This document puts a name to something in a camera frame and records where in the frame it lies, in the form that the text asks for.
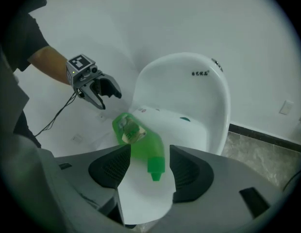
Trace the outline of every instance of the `black cable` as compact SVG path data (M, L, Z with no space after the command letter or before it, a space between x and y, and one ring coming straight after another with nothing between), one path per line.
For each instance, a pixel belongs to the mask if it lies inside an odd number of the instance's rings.
M53 120L51 120L50 123L48 123L38 134L35 135L35 137L37 137L38 135L40 135L43 131L47 131L50 130L53 126L53 123L55 122L55 120L57 119L57 117L60 115L60 113L63 111L63 109L65 107L67 107L68 105L70 105L71 103L74 102L75 98L76 98L76 93L74 92L72 94L72 96L69 98L69 100L66 102L66 104L57 112L57 114L55 115L55 117L53 118Z
M296 174L294 174L291 179L288 180L288 182L285 184L284 188L283 188L283 191L286 189L286 187L288 186L288 184L290 184L290 182L297 176L301 173L301 170L299 170Z

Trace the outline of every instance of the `tiled floor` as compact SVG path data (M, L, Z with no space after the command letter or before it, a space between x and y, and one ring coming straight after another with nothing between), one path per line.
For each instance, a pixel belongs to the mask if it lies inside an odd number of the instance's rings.
M228 132L222 156L245 163L281 189L301 170L301 153L232 132ZM139 224L133 231L147 232L156 222Z

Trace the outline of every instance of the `green plastic bottle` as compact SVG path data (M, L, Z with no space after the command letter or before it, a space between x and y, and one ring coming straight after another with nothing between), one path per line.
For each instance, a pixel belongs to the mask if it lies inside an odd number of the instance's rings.
M165 152L161 137L130 113L122 113L113 121L119 144L131 144L131 156L147 160L147 172L159 181L165 172Z

